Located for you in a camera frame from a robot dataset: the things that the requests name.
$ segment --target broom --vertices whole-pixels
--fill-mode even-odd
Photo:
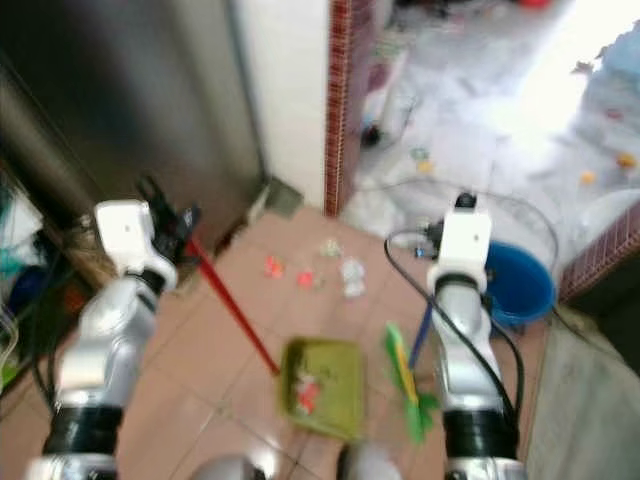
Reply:
[[[387,324],[385,348],[391,359],[392,374],[405,397],[405,414],[409,436],[415,443],[424,441],[425,433],[432,427],[430,410],[438,407],[438,401],[431,394],[419,394],[413,374],[407,363],[407,353],[402,334],[395,325]]]

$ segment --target stainless steel refrigerator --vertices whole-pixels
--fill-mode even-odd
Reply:
[[[2,157],[61,221],[152,174],[212,245],[264,182],[222,0],[0,0]]]

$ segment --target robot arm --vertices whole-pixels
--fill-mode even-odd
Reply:
[[[175,287],[174,263],[199,218],[196,207],[173,213],[152,186],[149,203],[96,207],[103,247],[120,277],[80,316],[78,339],[62,360],[50,434],[27,480],[118,478],[117,432],[155,329],[158,298]]]
[[[475,198],[462,194],[445,216],[438,260],[427,277],[427,292],[438,306],[433,325],[446,480],[526,479],[516,460],[517,415],[500,382],[489,343],[491,319],[481,301],[490,235],[488,214],[477,212]]]

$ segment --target tiled floor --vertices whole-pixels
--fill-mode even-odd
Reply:
[[[364,263],[367,292],[362,297],[342,297],[339,261],[317,254],[327,238],[338,239],[346,255]],[[426,263],[399,253],[408,268],[424,275]],[[264,275],[265,258],[273,254],[285,262],[281,279]],[[396,322],[412,336],[424,304],[387,265],[379,239],[309,208],[292,220],[267,213],[218,259],[217,267],[276,357],[294,335],[358,342],[367,358],[366,436],[389,450],[405,479],[442,478],[442,430],[436,426],[422,446],[410,443],[381,348],[385,323]],[[309,267],[324,282],[317,290],[296,285],[296,273]],[[203,461],[226,453],[248,455],[276,479],[335,478],[341,443],[295,428],[278,412],[275,381],[204,282],[182,297],[164,298],[157,320],[121,431],[118,461],[124,480],[186,479]],[[545,334],[540,323],[518,339],[527,365],[522,452]],[[513,361],[504,344],[495,347],[513,392]],[[428,349],[418,379],[433,387]],[[33,386],[18,387],[3,399],[6,418],[0,423],[0,477],[11,480],[20,478],[47,432],[46,410]]]

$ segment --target black wire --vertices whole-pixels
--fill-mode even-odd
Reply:
[[[520,412],[522,412],[522,398],[524,397],[524,362],[522,361],[522,356],[520,355],[518,347],[516,347],[516,344],[513,342],[507,331],[493,318],[491,319],[491,324],[495,331],[506,340],[516,361],[516,403],[514,409],[516,411],[516,417],[520,420]]]
[[[46,292],[49,290],[51,282],[53,281],[55,269],[58,265],[60,257],[62,256],[62,251],[58,249],[55,257],[51,261],[51,265],[49,266],[49,271],[47,272],[47,276],[42,284],[42,289],[38,294],[38,298],[34,302],[33,313],[31,314],[31,372],[33,374],[33,379],[36,382],[36,386],[40,391],[40,394],[44,398],[45,404],[47,408],[51,412],[51,414],[55,413],[55,384],[49,385],[48,383],[51,381],[49,378],[49,382],[45,384],[44,379],[42,378],[42,373],[40,372],[40,368],[38,367],[38,342],[37,342],[37,332],[38,332],[38,320],[39,320],[39,312],[40,307],[42,305],[42,301]]]
[[[471,354],[476,358],[476,360],[478,361],[480,366],[485,370],[485,372],[487,373],[487,375],[491,379],[491,382],[494,384],[496,390],[498,391],[498,394],[502,398],[502,402],[504,404],[506,417],[513,422],[513,427],[515,429],[517,429],[518,428],[518,416],[516,415],[516,411],[513,408],[513,405],[511,403],[511,400],[509,399],[509,395],[508,395],[507,391],[504,388],[504,385],[500,381],[500,378],[498,378],[498,376],[494,372],[494,370],[491,367],[491,365],[489,365],[489,363],[485,360],[485,358],[482,356],[482,354],[476,349],[476,347],[473,345],[471,340],[469,340],[469,338],[467,338],[467,336],[458,329],[458,327],[451,320],[451,318],[449,318],[449,315],[447,315],[447,313],[444,311],[444,309],[437,302],[435,297],[433,295],[430,295],[424,288],[422,288],[422,285],[420,285],[420,283],[418,283],[416,281],[416,279],[413,278],[411,276],[411,274],[409,274],[402,267],[402,265],[400,265],[398,263],[398,261],[393,257],[393,255],[391,255],[391,251],[389,249],[389,247],[391,245],[391,240],[394,237],[396,237],[397,235],[406,234],[406,233],[423,234],[424,232],[423,232],[423,230],[404,229],[404,230],[398,230],[398,231],[395,231],[395,232],[391,233],[384,241],[384,253],[385,253],[387,259],[389,260],[389,263],[391,263],[393,268],[395,268],[396,271],[400,275],[402,275],[402,277],[405,280],[407,280],[407,282],[409,282],[409,284],[418,293],[420,293],[420,295],[422,295],[427,302],[429,302],[431,304],[431,307],[438,313],[438,315],[440,315],[440,318],[442,319],[442,321],[456,334],[456,336],[459,338],[459,340],[464,344],[465,347],[467,347],[467,349],[469,349]]]

